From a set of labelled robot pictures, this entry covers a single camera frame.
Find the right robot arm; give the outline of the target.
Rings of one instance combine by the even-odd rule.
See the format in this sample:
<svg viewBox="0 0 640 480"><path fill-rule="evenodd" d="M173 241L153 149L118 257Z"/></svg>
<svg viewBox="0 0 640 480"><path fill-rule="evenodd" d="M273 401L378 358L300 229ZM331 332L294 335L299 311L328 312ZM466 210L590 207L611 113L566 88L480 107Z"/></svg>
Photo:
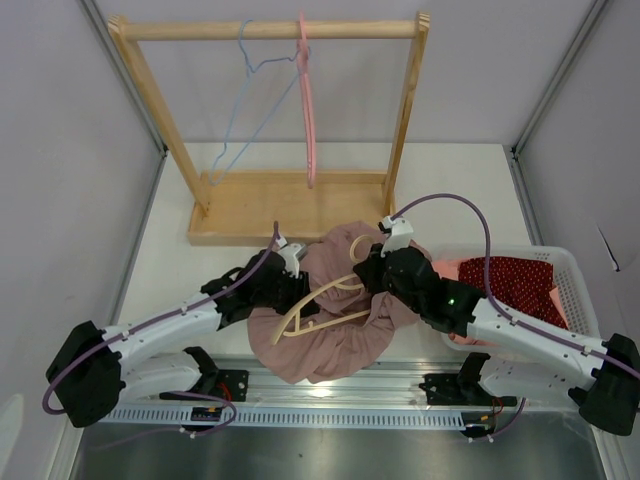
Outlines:
<svg viewBox="0 0 640 480"><path fill-rule="evenodd" d="M414 247L374 251L353 271L369 293L393 295L432 329L505 347L541 366L530 398L560 388L587 423L618 436L632 433L639 412L639 350L632 339L575 334L519 313L488 289L441 278Z"/></svg>

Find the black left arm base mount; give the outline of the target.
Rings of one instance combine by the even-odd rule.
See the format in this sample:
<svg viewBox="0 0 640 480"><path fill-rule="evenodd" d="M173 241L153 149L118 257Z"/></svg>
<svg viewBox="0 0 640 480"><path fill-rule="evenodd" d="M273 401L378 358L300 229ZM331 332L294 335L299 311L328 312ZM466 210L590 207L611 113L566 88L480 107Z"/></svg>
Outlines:
<svg viewBox="0 0 640 480"><path fill-rule="evenodd" d="M201 347L187 347L182 352L188 368L195 373L189 387L172 387L159 394L162 400L191 400L185 392L223 398L230 402L245 402L248 391L247 370L225 370L216 365Z"/></svg>

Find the dusty pink skirt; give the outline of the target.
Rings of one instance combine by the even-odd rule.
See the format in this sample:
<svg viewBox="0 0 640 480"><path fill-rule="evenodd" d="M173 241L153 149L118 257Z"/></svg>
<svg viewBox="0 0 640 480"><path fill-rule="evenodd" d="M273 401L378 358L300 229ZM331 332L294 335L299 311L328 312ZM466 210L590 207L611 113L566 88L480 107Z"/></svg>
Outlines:
<svg viewBox="0 0 640 480"><path fill-rule="evenodd" d="M356 221L329 230L308 247L301 270L309 274L311 290L353 272L358 260L366 258L371 246L382 243L376 228ZM339 292L318 298L322 311L317 323L328 321L331 313L343 316L369 309L359 319L307 335L282 337L272 346L270 337L282 315L271 308L256 308L247 320L248 341L257 359L287 383L301 380L318 383L347 377L371 365L389 347L397 330L420 320L400 300L382 292L372 295Z"/></svg>

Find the cream plastic hanger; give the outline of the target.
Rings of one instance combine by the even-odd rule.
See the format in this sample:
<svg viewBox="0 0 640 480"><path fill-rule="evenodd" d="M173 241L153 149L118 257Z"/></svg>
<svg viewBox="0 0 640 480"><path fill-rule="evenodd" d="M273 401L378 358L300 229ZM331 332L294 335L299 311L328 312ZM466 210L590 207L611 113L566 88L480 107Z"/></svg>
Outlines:
<svg viewBox="0 0 640 480"><path fill-rule="evenodd" d="M314 317L322 311L321 305L318 303L318 298L322 294L333 290L350 293L363 292L364 285L357 283L356 278L355 273L342 276L322 285L298 301L282 316L279 325L270 337L270 344L275 346L282 337L299 337L367 316L370 313L369 309L343 316L331 313L331 318L321 323L314 320Z"/></svg>

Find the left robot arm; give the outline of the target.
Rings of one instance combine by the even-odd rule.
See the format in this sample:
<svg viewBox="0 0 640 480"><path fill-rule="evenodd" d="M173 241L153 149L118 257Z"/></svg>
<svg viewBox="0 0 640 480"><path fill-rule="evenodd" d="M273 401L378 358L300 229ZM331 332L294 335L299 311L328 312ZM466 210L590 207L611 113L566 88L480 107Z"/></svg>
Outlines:
<svg viewBox="0 0 640 480"><path fill-rule="evenodd" d="M46 370L42 399L50 415L76 428L91 426L126 401L149 396L204 400L217 391L219 369L201 347L168 354L170 347L243 322L260 308L284 313L310 291L301 268L307 248L289 244L262 250L202 285L179 305L139 323L75 326Z"/></svg>

